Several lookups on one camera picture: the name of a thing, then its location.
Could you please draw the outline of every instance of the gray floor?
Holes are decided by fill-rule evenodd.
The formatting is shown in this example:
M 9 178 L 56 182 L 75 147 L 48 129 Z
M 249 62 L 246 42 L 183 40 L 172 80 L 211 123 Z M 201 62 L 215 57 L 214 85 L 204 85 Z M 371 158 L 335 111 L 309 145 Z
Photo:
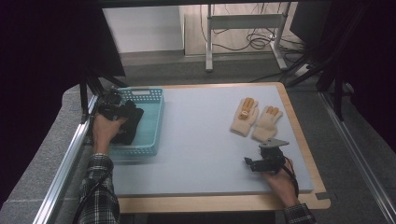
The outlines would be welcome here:
M 121 80 L 132 86 L 250 82 L 279 72 L 273 55 L 266 53 L 217 55 L 212 73 L 205 72 L 203 57 L 184 57 L 180 52 L 128 54 L 122 55 L 122 60 L 127 77 Z M 261 81 L 277 81 L 279 78 L 280 75 L 275 75 Z M 288 89 L 292 106 L 332 201 L 331 208 L 313 210 L 313 213 L 319 223 L 387 223 L 346 143 L 335 128 L 326 105 L 316 92 L 317 79 L 311 77 Z M 78 126 L 78 97 L 78 87 L 65 93 L 63 108 L 49 135 L 2 207 L 0 223 L 32 223 L 34 220 Z M 396 180 L 392 171 L 396 168 L 396 155 L 347 98 L 343 102 L 343 115 L 345 125 L 356 139 L 361 153 L 394 202 Z M 90 151 L 90 147 L 81 149 L 51 223 L 70 223 L 77 208 L 78 185 Z M 124 216 L 122 223 L 132 223 L 131 218 Z M 139 214 L 136 219 L 137 223 L 144 223 L 147 215 Z M 283 221 L 281 212 L 277 212 L 276 223 Z

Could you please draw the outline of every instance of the work glove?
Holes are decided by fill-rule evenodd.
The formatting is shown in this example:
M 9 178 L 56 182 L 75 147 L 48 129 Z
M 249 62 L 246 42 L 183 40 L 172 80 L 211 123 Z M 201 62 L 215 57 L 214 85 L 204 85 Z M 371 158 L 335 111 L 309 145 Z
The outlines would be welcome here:
M 262 111 L 262 116 L 257 120 L 252 137 L 263 142 L 277 134 L 276 122 L 283 113 L 277 107 L 266 106 Z
M 241 103 L 236 109 L 233 124 L 231 125 L 231 131 L 233 133 L 238 133 L 245 137 L 248 136 L 250 127 L 259 116 L 258 104 L 259 103 L 252 98 L 241 100 Z

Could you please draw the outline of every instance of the wooden board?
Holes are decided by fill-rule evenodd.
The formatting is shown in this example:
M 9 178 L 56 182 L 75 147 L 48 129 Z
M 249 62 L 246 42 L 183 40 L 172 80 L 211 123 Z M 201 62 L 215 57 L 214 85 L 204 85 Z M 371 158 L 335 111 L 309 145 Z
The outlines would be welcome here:
M 222 88 L 222 87 L 254 87 L 276 86 L 286 114 L 289 117 L 291 128 L 295 134 L 300 150 L 302 151 L 308 173 L 311 176 L 314 189 L 311 192 L 303 192 L 299 196 L 302 203 L 307 203 L 312 209 L 325 209 L 330 207 L 330 200 L 319 200 L 317 193 L 326 192 L 323 182 L 318 173 L 309 147 L 305 141 L 300 124 L 295 116 L 285 88 L 280 83 L 239 83 L 239 84 L 208 84 L 208 85 L 182 85 L 166 86 L 166 89 L 186 88 Z M 282 209 L 280 200 L 271 193 L 259 193 L 252 195 L 211 195 L 211 196 L 119 196 L 120 211 L 127 213 L 169 213 L 169 212 L 215 212 L 215 211 L 264 211 Z

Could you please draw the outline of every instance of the plaid shirt sleeve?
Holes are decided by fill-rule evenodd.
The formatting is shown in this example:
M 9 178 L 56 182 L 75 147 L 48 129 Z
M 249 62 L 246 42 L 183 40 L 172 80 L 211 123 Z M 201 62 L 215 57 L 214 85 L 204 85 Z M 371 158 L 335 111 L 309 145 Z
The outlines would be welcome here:
M 316 224 L 317 221 L 305 203 L 287 207 L 283 211 L 288 224 Z
M 120 205 L 114 194 L 112 172 L 113 162 L 105 154 L 90 157 L 87 172 L 79 188 L 80 202 L 90 194 L 91 189 L 105 175 L 105 181 L 88 198 L 78 223 L 120 223 Z

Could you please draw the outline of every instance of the hand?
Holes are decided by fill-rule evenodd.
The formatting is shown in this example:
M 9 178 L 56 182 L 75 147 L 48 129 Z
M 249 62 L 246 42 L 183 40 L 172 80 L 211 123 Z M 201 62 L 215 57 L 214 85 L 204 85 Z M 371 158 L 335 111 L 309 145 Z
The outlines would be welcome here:
M 126 121 L 126 118 L 117 120 L 108 120 L 101 114 L 95 115 L 93 121 L 93 153 L 108 154 L 108 147 L 111 139 L 116 136 L 120 126 Z
M 289 170 L 292 170 L 292 160 L 286 160 L 285 166 Z M 280 198 L 286 207 L 300 204 L 295 195 L 294 186 L 291 182 L 290 176 L 286 171 L 280 169 L 280 171 L 275 175 L 269 172 L 262 172 L 262 177 L 268 182 L 273 192 Z

